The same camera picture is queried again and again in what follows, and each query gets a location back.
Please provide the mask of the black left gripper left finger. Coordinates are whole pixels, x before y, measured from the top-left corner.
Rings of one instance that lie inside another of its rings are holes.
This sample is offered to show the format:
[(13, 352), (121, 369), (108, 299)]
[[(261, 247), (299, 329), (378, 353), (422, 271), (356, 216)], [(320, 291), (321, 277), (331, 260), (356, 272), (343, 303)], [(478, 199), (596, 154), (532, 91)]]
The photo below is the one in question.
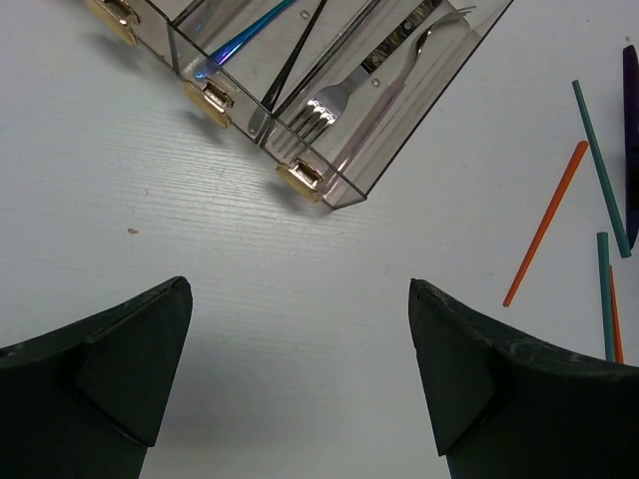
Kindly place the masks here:
[(193, 309), (176, 276), (1, 350), (4, 478), (137, 478), (155, 446)]

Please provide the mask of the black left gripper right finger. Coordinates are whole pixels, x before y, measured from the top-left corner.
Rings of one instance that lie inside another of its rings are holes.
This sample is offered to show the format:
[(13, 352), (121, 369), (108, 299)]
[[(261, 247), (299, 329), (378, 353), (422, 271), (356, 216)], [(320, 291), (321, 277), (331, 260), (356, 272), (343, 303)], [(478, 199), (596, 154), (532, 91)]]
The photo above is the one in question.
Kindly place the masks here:
[(423, 279), (408, 318), (437, 452), (454, 478), (634, 478), (638, 370), (471, 309)]

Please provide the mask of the black spoon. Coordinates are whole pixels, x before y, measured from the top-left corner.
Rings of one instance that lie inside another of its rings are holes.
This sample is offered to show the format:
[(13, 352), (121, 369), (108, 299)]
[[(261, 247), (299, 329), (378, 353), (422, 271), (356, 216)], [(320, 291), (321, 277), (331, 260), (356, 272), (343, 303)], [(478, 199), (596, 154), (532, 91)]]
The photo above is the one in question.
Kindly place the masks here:
[(326, 0), (319, 1), (316, 9), (314, 10), (313, 15), (309, 19), (309, 22), (307, 23), (305, 29), (303, 30), (301, 36), (299, 37), (296, 45), (294, 46), (293, 50), (289, 54), (287, 60), (285, 61), (283, 67), (281, 68), (278, 75), (276, 76), (272, 84), (270, 85), (269, 89), (265, 93), (262, 100), (262, 104), (269, 112), (271, 112), (274, 109), (274, 106), (276, 105), (281, 95), (281, 92), (289, 78), (289, 75), (291, 71), (293, 70), (293, 67), (299, 55), (301, 54), (302, 49), (304, 48), (312, 30), (314, 29), (316, 22), (318, 21), (320, 14), (322, 10), (324, 9), (324, 6), (326, 3), (327, 3)]

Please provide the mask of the rainbow iridescent spoon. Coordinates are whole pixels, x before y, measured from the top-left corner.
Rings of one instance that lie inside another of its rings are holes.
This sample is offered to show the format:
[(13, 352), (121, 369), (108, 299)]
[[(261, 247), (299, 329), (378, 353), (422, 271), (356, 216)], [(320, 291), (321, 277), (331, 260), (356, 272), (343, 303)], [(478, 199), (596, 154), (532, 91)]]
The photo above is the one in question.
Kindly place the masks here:
[(214, 64), (222, 66), (231, 60), (241, 49), (252, 41), (261, 31), (263, 31), (272, 21), (288, 9), (296, 0), (280, 1), (275, 7), (265, 13), (262, 17), (249, 25), (246, 29), (238, 33), (227, 41), (212, 54), (209, 60)]

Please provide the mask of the pink handled fork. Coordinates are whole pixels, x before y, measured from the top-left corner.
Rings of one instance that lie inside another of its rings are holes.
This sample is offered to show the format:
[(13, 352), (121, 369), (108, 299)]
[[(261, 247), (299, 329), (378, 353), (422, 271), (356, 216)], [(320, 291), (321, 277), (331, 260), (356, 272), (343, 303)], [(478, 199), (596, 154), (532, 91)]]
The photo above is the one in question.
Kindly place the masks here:
[(333, 165), (339, 173), (344, 173), (346, 167), (353, 161), (354, 157), (365, 144), (373, 131), (377, 128), (382, 118), (387, 114), (395, 99), (405, 86), (405, 80), (417, 64), (419, 57), (424, 50), (424, 44), (438, 27), (463, 20), (464, 17), (475, 9), (475, 5), (455, 9), (446, 13), (436, 21), (431, 23), (419, 36), (409, 43), (410, 50), (398, 76), (384, 90), (379, 99), (373, 104), (366, 117), (360, 122), (355, 133), (336, 156)]

